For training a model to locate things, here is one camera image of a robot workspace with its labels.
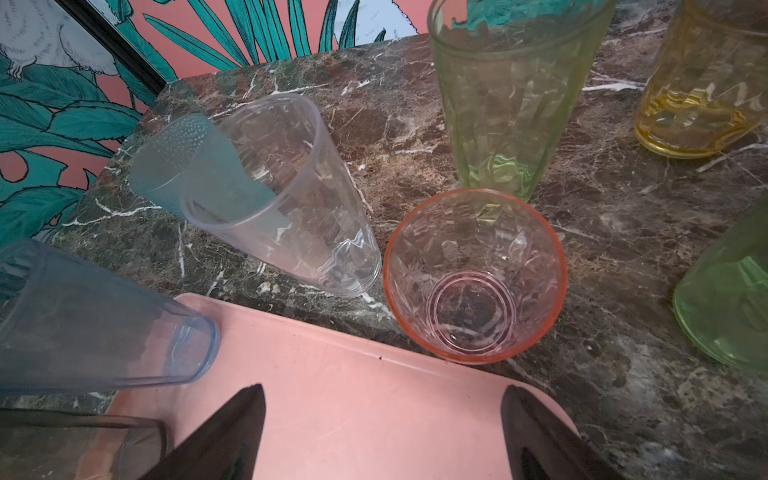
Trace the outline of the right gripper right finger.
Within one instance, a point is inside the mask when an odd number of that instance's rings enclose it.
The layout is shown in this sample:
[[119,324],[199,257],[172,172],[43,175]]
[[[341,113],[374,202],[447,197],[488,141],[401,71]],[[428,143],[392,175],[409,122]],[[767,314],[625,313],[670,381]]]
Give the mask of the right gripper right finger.
[[507,387],[500,414],[514,479],[623,479],[530,390]]

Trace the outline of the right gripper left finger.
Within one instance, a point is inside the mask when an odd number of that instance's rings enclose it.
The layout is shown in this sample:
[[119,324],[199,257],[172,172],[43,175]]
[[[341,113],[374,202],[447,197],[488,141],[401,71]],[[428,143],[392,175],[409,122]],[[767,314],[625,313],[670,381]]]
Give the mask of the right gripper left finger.
[[251,480],[265,419],[263,386],[245,387],[143,477]]

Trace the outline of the pink plastic tray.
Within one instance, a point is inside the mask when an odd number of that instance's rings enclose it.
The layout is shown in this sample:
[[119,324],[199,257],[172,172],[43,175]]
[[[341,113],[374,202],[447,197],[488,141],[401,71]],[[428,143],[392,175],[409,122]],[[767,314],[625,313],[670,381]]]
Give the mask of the pink plastic tray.
[[112,415],[164,422],[185,441],[261,385],[257,479],[507,479],[501,405],[512,380],[350,334],[186,293],[215,320],[197,380],[122,390]]

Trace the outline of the pink clear tumbler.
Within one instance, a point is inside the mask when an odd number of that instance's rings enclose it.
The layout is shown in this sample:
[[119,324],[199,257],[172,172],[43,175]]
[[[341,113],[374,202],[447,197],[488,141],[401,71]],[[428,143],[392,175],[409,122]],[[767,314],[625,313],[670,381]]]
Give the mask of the pink clear tumbler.
[[428,351],[490,364],[537,343],[560,315],[567,261],[556,232],[526,202],[460,188],[412,210],[383,260],[388,305]]

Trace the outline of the dark smoky tumbler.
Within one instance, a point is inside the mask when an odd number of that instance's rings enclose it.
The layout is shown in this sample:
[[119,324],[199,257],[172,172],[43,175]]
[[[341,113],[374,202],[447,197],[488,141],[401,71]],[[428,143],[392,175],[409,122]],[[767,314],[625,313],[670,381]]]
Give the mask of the dark smoky tumbler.
[[1,410],[3,479],[139,479],[172,448],[160,420]]

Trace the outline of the blue-grey clear tumbler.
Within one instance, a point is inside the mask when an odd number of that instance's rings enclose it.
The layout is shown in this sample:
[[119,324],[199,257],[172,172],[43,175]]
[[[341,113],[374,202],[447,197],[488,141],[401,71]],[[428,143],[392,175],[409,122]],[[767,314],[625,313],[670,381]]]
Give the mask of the blue-grey clear tumbler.
[[33,239],[1,251],[1,392],[194,382],[218,353],[204,314]]

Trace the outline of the clear colourless tumbler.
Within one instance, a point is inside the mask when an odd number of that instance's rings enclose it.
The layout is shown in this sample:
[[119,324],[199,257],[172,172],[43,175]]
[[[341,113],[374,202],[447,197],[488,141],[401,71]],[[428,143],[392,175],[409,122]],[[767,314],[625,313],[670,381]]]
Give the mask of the clear colourless tumbler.
[[265,96],[216,127],[276,197],[233,222],[212,222],[192,202],[186,219],[305,284],[340,297],[366,293],[381,271],[380,249],[318,107],[298,94]]

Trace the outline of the teal frosted tumbler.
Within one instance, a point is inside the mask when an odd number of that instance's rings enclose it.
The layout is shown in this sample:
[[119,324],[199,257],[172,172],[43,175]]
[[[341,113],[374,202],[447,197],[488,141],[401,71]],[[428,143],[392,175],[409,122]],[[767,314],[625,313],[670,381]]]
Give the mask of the teal frosted tumbler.
[[233,222],[272,202],[276,193],[245,171],[233,140],[206,116],[182,116],[153,134],[134,157],[133,191],[183,218],[196,202],[211,221]]

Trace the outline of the light green tumbler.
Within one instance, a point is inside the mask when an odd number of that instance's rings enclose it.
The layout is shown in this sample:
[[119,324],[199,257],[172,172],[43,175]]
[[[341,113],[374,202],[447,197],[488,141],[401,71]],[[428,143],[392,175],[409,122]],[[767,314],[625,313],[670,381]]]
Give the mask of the light green tumbler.
[[616,6],[610,0],[431,3],[429,39],[463,186],[532,197]]

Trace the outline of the yellow short tumbler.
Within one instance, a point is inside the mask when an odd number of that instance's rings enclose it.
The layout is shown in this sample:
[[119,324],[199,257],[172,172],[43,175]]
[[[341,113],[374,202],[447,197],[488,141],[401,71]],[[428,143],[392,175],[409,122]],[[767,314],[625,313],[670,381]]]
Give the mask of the yellow short tumbler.
[[680,2],[636,115],[640,143],[704,158],[766,121],[766,1]]

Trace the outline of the left black frame post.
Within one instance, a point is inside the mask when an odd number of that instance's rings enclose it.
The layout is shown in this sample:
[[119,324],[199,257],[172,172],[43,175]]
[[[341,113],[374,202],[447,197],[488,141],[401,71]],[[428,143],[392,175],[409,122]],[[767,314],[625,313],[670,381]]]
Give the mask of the left black frame post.
[[129,1],[57,0],[56,4],[112,55],[135,91],[142,87],[156,97],[163,90],[167,80],[145,52],[149,44],[131,21]]

